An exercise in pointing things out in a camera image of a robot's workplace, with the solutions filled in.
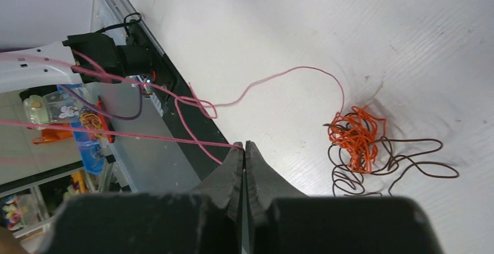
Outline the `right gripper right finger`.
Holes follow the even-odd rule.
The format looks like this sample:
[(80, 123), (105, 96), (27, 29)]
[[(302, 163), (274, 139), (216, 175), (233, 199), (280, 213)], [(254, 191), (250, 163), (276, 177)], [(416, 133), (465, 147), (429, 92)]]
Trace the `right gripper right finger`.
[(307, 195), (268, 165), (257, 145), (250, 140), (245, 145), (244, 169), (249, 249), (251, 253), (268, 253), (277, 232), (273, 202)]

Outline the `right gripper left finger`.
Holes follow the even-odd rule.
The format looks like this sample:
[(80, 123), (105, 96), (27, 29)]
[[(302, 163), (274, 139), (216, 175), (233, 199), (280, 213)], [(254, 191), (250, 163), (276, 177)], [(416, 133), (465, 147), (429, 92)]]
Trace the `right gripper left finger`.
[(223, 163), (193, 188), (206, 200), (200, 211), (199, 253), (242, 252), (243, 168), (243, 144), (236, 142)]

